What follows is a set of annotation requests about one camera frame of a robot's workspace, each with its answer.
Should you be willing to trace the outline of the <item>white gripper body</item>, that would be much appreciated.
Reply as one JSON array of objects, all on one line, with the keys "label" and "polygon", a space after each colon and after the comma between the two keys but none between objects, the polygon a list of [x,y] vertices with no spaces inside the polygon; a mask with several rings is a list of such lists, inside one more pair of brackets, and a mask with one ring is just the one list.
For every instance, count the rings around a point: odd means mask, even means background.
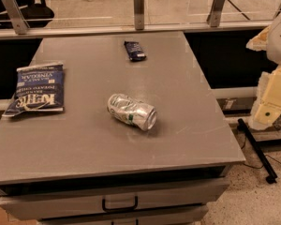
[{"label": "white gripper body", "polygon": [[269,30],[267,57],[269,60],[281,65],[281,12],[274,19]]}]

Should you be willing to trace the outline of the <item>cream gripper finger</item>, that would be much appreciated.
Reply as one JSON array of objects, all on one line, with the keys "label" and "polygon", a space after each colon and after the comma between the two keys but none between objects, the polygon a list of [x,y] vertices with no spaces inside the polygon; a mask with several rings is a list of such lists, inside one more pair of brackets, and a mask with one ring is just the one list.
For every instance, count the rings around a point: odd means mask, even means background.
[{"label": "cream gripper finger", "polygon": [[255,130],[269,128],[281,115],[281,66],[262,72],[248,125]]},{"label": "cream gripper finger", "polygon": [[246,48],[252,51],[265,51],[268,44],[268,34],[271,26],[267,26],[246,43]]}]

